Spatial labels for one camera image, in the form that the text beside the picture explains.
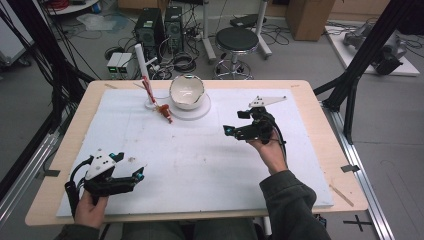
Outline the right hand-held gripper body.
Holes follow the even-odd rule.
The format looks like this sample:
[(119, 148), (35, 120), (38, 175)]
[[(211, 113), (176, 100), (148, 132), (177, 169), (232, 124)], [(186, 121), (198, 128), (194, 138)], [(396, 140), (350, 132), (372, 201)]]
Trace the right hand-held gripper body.
[(250, 125), (235, 128), (234, 137), (237, 140), (257, 140), (267, 144), (274, 129), (277, 130), (279, 142), (285, 144), (281, 131), (276, 124), (275, 118), (266, 110), (266, 106), (285, 101), (286, 97), (260, 97), (257, 96), (248, 106), (250, 107), (250, 118), (253, 121)]

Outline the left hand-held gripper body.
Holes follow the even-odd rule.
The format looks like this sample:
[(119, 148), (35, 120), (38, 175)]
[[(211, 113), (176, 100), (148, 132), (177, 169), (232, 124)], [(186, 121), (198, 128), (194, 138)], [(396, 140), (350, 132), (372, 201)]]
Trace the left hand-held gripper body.
[(94, 204), (100, 197), (131, 192), (136, 185), (132, 176), (120, 178), (112, 176), (117, 163), (109, 157), (109, 154), (99, 149), (94, 156), (91, 156), (92, 162), (84, 176), (84, 189), (91, 194)]

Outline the red small tool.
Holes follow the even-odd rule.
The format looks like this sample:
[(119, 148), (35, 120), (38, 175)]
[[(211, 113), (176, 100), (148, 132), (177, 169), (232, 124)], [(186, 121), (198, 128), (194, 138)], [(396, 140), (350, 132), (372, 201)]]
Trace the red small tool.
[(173, 122), (173, 119), (171, 117), (171, 113), (170, 113), (170, 108), (168, 104), (162, 104), (160, 105), (157, 101), (156, 98), (154, 97), (151, 85), (150, 85), (150, 81), (148, 80), (148, 78), (146, 76), (142, 77), (142, 84), (148, 94), (149, 100), (151, 101), (151, 103), (153, 104), (155, 110), (160, 113), (164, 118), (167, 119), (168, 123), (171, 124)]

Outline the white post stand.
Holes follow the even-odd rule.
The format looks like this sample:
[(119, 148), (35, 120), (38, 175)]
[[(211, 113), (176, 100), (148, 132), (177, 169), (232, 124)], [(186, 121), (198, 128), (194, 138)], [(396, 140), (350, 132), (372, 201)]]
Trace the white post stand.
[[(138, 61), (138, 64), (139, 64), (139, 67), (140, 67), (140, 70), (141, 70), (140, 87), (145, 89), (143, 84), (142, 84), (142, 77), (146, 76), (148, 78), (148, 80), (150, 81), (147, 66), (149, 64), (153, 63), (156, 60), (156, 58), (153, 58), (151, 60), (146, 61), (145, 57), (144, 57), (144, 53), (143, 53), (143, 48), (140, 44), (137, 44), (135, 46), (135, 52), (136, 52), (137, 61)], [(211, 100), (210, 100), (209, 95), (206, 93), (206, 89), (205, 89), (205, 97), (203, 99), (203, 102), (201, 103), (201, 105), (198, 108), (193, 109), (193, 110), (183, 110), (183, 109), (176, 107), (171, 101), (171, 98), (170, 98), (170, 95), (169, 95), (169, 90), (168, 90), (168, 96), (167, 97), (156, 98), (156, 101), (160, 105), (162, 105), (162, 104), (168, 104), (169, 105), (172, 119), (173, 119), (173, 117), (175, 117), (177, 119), (185, 120), (185, 121), (192, 121), (192, 120), (200, 119), (200, 118), (206, 116), (211, 109)], [(156, 111), (153, 104), (149, 100), (149, 97), (145, 101), (145, 106), (148, 109), (152, 109), (153, 111)]]

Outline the person's right hand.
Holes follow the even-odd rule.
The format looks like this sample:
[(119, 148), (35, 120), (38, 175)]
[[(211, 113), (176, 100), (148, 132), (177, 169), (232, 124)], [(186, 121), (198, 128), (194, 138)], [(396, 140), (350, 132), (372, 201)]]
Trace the person's right hand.
[(288, 169), (276, 131), (271, 133), (271, 138), (267, 144), (263, 144), (260, 140), (248, 140), (247, 143), (259, 153), (271, 175)]

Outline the person's left hand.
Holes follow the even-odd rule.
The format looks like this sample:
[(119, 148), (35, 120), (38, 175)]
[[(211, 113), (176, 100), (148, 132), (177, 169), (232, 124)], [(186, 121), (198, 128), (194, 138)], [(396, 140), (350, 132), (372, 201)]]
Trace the person's left hand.
[(74, 222), (78, 225), (99, 229), (105, 218), (108, 198), (100, 197), (96, 204), (88, 191), (84, 191), (75, 211)]

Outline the white foam board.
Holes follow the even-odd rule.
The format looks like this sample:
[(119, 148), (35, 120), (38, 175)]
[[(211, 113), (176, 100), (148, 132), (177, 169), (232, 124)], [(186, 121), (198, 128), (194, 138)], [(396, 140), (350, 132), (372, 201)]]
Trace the white foam board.
[(257, 96), (277, 100), (267, 110), (286, 142), (289, 169), (316, 192), (316, 207), (334, 205), (291, 90), (210, 89), (207, 94), (205, 116), (166, 120), (146, 107), (141, 89), (104, 92), (74, 161), (98, 151), (122, 153), (114, 177), (138, 169), (145, 175), (133, 191), (110, 197), (107, 214), (264, 210), (259, 183), (268, 177), (267, 167), (254, 148), (223, 130), (226, 125), (247, 125), (237, 113)]

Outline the white eggshell-shaped bowl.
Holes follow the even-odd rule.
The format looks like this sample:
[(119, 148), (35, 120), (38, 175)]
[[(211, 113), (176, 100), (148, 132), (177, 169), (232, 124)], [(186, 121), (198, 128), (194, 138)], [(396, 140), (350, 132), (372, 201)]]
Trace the white eggshell-shaped bowl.
[(194, 75), (180, 75), (170, 85), (169, 95), (172, 103), (183, 110), (198, 108), (205, 97), (203, 81)]

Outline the black round stool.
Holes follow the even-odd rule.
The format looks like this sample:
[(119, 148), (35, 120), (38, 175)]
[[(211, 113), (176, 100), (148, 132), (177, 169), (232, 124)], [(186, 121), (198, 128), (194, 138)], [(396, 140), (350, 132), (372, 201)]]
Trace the black round stool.
[(253, 53), (258, 45), (258, 36), (242, 27), (229, 27), (220, 30), (215, 37), (216, 47), (223, 52), (214, 67), (214, 78), (223, 80), (250, 80), (253, 78), (249, 65), (240, 56)]

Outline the white stand leg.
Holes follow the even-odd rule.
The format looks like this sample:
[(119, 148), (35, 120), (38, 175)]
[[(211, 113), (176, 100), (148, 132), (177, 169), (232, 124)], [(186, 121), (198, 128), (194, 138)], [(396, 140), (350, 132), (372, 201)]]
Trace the white stand leg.
[(210, 38), (209, 38), (209, 18), (208, 18), (208, 5), (209, 0), (202, 0), (203, 7), (202, 7), (202, 13), (203, 13), (203, 30), (201, 34), (201, 40), (204, 46), (204, 49), (206, 51), (207, 59), (209, 64), (213, 64), (216, 61), (216, 55), (213, 50)]
[(262, 28), (264, 24), (268, 1), (269, 0), (260, 0), (258, 18), (257, 18), (256, 28), (255, 28), (255, 34), (257, 35), (259, 40), (258, 48), (262, 51), (263, 57), (265, 60), (267, 60), (272, 55), (272, 51), (270, 50), (268, 44), (265, 42), (265, 40), (262, 37)]

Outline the grey power supply unit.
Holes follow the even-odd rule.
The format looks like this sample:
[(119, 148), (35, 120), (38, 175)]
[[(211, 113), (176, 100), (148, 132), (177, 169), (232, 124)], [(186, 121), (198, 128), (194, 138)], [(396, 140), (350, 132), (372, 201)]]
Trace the grey power supply unit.
[(115, 79), (118, 76), (118, 66), (120, 59), (122, 57), (122, 54), (119, 52), (115, 52), (111, 55), (108, 63), (107, 63), (107, 69), (112, 79)]
[(117, 65), (119, 76), (128, 79), (134, 72), (133, 57), (131, 53), (122, 53)]

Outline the thin wooden stick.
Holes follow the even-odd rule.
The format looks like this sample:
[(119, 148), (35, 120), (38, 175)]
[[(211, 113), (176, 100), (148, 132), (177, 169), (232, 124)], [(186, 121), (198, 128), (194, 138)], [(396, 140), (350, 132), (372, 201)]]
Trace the thin wooden stick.
[(335, 186), (333, 186), (332, 184), (329, 184), (329, 187), (338, 195), (340, 196), (348, 205), (350, 205), (351, 207), (354, 207), (354, 203), (347, 197), (345, 196), (339, 189), (337, 189)]

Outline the black computer tower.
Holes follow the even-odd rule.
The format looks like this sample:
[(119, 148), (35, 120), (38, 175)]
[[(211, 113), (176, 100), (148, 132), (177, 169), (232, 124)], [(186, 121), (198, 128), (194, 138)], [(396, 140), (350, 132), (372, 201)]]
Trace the black computer tower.
[(168, 6), (165, 12), (165, 31), (168, 38), (168, 52), (181, 52), (183, 47), (182, 7)]
[(134, 27), (138, 42), (145, 52), (158, 55), (160, 44), (165, 40), (162, 12), (159, 8), (143, 8)]

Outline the brown cardboard box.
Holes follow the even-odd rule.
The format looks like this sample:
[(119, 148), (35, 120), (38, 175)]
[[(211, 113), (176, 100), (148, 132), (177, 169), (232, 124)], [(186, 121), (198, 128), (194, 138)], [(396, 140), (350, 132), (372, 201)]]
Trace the brown cardboard box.
[(297, 41), (318, 41), (335, 0), (290, 0), (286, 22)]

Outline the clear plastic bag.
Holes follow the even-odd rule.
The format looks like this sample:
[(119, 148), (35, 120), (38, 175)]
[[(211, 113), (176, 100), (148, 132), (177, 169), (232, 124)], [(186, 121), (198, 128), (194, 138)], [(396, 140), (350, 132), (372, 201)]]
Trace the clear plastic bag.
[(80, 15), (77, 20), (86, 27), (87, 31), (110, 31), (116, 25), (115, 21), (110, 21), (101, 15), (91, 13)]

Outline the grey robot equipment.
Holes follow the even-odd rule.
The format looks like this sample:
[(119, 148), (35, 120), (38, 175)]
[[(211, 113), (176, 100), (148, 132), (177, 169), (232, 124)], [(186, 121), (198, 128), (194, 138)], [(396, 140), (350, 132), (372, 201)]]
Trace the grey robot equipment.
[[(366, 22), (361, 27), (345, 34), (343, 44), (353, 46), (358, 50), (364, 43), (374, 23)], [(392, 33), (383, 47), (378, 51), (377, 56), (371, 62), (371, 66), (380, 75), (389, 75), (402, 65), (400, 59), (406, 54), (406, 42), (401, 40), (395, 33)]]

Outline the white floor platform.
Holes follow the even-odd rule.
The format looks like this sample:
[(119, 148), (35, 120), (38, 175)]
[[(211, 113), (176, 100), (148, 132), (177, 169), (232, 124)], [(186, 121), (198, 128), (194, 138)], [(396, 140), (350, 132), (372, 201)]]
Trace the white floor platform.
[[(343, 44), (345, 32), (342, 27), (326, 26), (327, 37), (333, 45), (342, 65), (347, 68), (353, 60), (357, 50), (353, 46)], [(420, 72), (405, 57), (400, 58), (401, 65), (398, 66), (391, 76), (418, 76)]]

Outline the silver aluminium rail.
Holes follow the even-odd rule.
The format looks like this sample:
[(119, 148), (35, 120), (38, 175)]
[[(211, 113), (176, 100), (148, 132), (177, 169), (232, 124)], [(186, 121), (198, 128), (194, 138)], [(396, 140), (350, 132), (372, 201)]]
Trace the silver aluminium rail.
[(360, 156), (355, 146), (350, 144), (348, 139), (343, 134), (344, 120), (342, 115), (339, 112), (332, 112), (328, 110), (323, 106), (323, 104), (321, 104), (321, 107), (333, 128), (341, 149), (347, 158), (349, 167), (352, 168), (352, 173), (359, 182), (359, 186), (365, 195), (368, 203), (367, 212), (371, 218), (372, 226), (376, 231), (378, 239), (395, 240), (394, 234), (373, 190), (372, 184), (367, 176)]
[(0, 230), (7, 223), (7, 220), (39, 173), (45, 161), (54, 155), (54, 149), (59, 139), (60, 135), (58, 133), (47, 134), (29, 156), (28, 162), (23, 166), (22, 171), (13, 181), (11, 188), (0, 201)]

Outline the black metal frame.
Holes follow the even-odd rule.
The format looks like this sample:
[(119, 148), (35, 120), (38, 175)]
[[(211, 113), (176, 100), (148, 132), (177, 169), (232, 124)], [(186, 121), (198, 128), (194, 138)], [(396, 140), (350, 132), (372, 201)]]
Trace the black metal frame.
[(418, 2), (419, 0), (390, 0), (347, 69), (339, 77), (313, 90), (315, 95), (320, 95), (332, 89), (330, 96), (323, 101), (324, 107), (332, 112), (339, 112), (341, 104), (347, 101), (343, 135), (350, 145), (353, 144), (352, 125), (359, 80), (390, 35)]
[(93, 77), (81, 71), (67, 59), (33, 0), (6, 0), (6, 2), (34, 40), (34, 47), (29, 45), (10, 17), (1, 9), (0, 18), (30, 53), (45, 80), (51, 85), (53, 110), (0, 181), (0, 201), (11, 191), (12, 185), (17, 181), (44, 137), (60, 125), (64, 108), (69, 104), (81, 102), (85, 93), (82, 83), (94, 81)]

